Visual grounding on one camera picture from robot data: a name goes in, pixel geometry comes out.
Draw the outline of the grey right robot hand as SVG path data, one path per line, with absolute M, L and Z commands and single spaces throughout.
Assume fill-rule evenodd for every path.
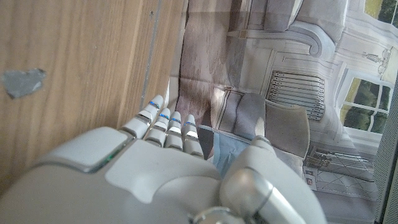
M 96 128 L 42 156 L 1 196 L 2 223 L 325 223 L 308 185 L 256 136 L 225 176 L 193 116 L 162 96 L 120 130 Z

